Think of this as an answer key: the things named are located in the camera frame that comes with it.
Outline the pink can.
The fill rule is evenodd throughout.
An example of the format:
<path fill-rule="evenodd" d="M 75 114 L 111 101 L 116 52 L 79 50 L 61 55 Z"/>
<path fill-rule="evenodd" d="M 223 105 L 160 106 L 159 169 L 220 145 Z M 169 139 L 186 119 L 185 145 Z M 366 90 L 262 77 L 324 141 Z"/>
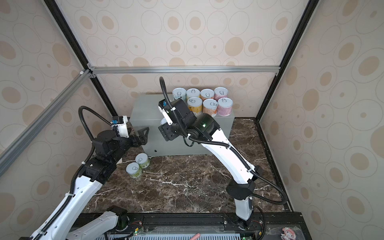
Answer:
<path fill-rule="evenodd" d="M 214 99 L 218 101 L 221 98 L 227 98 L 229 91 L 224 87 L 217 87 L 214 89 L 214 93 Z"/>
<path fill-rule="evenodd" d="M 229 116 L 232 112 L 233 101 L 230 98 L 218 99 L 218 115 L 222 117 Z"/>

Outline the brown orange can front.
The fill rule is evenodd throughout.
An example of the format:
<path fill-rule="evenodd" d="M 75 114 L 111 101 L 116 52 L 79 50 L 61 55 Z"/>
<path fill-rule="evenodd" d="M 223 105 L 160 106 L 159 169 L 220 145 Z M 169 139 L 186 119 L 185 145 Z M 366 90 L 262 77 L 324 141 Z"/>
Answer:
<path fill-rule="evenodd" d="M 218 102 L 214 99 L 206 99 L 203 101 L 203 113 L 208 114 L 211 117 L 217 115 Z"/>

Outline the yellow can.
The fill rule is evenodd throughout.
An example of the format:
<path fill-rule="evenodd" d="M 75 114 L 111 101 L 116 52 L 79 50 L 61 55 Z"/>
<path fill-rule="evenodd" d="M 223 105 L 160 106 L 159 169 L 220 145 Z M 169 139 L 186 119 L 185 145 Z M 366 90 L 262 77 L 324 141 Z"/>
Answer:
<path fill-rule="evenodd" d="M 203 112 L 203 100 L 199 97 L 192 97 L 187 100 L 188 108 L 197 117 Z"/>
<path fill-rule="evenodd" d="M 200 90 L 191 88 L 186 91 L 187 100 L 190 98 L 200 98 Z"/>

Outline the brown orange can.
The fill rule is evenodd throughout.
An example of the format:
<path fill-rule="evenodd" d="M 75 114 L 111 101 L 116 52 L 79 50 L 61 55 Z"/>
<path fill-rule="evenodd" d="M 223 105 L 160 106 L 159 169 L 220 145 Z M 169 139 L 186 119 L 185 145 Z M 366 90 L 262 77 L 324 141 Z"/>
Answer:
<path fill-rule="evenodd" d="M 215 92 L 212 89 L 203 89 L 200 91 L 200 98 L 205 101 L 207 99 L 214 99 Z"/>
<path fill-rule="evenodd" d="M 211 117 L 217 115 L 218 102 L 214 99 L 206 99 L 203 101 L 203 113 L 208 114 Z"/>

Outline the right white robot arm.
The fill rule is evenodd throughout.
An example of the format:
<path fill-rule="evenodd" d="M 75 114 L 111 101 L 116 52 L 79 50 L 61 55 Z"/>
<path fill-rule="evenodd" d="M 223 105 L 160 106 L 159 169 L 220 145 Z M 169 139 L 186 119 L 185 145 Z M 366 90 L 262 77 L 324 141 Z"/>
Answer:
<path fill-rule="evenodd" d="M 230 143 L 220 125 L 208 114 L 195 114 L 181 99 L 171 102 L 163 99 L 158 109 L 166 119 L 159 126 L 166 141 L 182 136 L 184 140 L 202 145 L 226 167 L 232 176 L 226 191 L 234 199 L 238 219 L 247 222 L 253 213 L 252 199 L 258 198 L 265 202 L 284 205 L 288 197 L 284 190 L 262 177 L 257 166 L 249 163 Z M 255 180 L 261 180 L 279 192 L 281 199 L 272 200 L 254 192 Z"/>

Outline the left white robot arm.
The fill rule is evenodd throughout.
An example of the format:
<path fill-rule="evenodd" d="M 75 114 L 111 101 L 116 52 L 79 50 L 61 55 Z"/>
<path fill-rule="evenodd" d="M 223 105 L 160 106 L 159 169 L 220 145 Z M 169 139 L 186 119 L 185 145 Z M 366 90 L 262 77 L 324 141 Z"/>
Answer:
<path fill-rule="evenodd" d="M 92 142 L 92 151 L 72 177 L 70 190 L 48 219 L 30 237 L 22 240 L 64 240 L 93 195 L 108 181 L 117 162 L 131 148 L 148 142 L 150 128 L 122 137 L 116 130 L 102 131 Z"/>

